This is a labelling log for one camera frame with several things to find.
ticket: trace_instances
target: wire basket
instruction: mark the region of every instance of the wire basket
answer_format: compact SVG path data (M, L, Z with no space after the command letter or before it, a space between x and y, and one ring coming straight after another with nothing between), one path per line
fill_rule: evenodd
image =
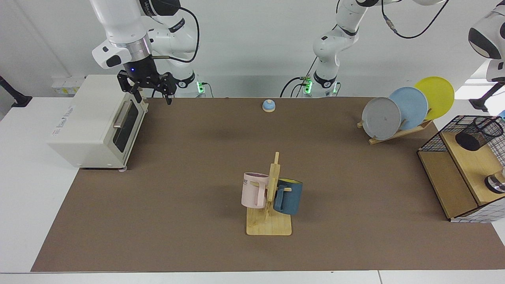
M456 141L466 150L477 151L502 135L503 128L497 120L479 116L456 135Z

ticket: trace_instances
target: cable connector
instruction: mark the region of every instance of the cable connector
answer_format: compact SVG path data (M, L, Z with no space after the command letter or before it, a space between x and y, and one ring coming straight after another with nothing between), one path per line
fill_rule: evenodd
M396 28L394 27L394 24L393 22L386 16L384 15L384 20L386 20L386 24L387 26L394 32L394 33L398 33L398 31L396 30Z
M201 85L201 86L205 86L205 85L209 86L209 88L211 89L211 96L212 96L212 97L214 97L214 93L212 92L212 86L211 86L209 83L207 83L207 82L202 82L202 83L200 83L200 85Z

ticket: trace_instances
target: mug handle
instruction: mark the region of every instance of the mug handle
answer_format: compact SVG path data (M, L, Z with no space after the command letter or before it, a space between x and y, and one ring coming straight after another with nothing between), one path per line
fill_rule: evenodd
M280 210L281 211L282 211L282 209L284 207L283 206L284 205L284 202L283 202L284 200L283 199L284 199L284 189L285 188L286 188L285 185L279 185L279 187L277 188L277 196L276 196L276 198L279 199L278 202L281 204L281 206L280 206Z
M256 200L256 206L261 206L260 203L263 203L265 200L265 187L266 184L263 182L258 182L260 184L260 191L258 192L258 199Z

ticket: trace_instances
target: plate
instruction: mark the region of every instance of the plate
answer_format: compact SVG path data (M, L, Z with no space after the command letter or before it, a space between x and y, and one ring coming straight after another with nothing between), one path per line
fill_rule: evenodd
M454 103L454 89L442 77L428 77L417 82L415 88L423 92L431 109L425 119L436 119L446 114Z
M400 130L409 130L421 124L428 113L428 100L423 92L414 87L403 87L394 91L389 98L400 108Z
M363 129L377 140L391 138L400 127L401 113L396 103L389 98L375 98L363 109Z

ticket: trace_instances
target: blue mug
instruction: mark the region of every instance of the blue mug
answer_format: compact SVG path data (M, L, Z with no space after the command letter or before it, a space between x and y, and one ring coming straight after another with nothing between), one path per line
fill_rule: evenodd
M277 182L278 189L275 193L275 211L288 215L296 214L300 205L302 185L301 181L280 178Z

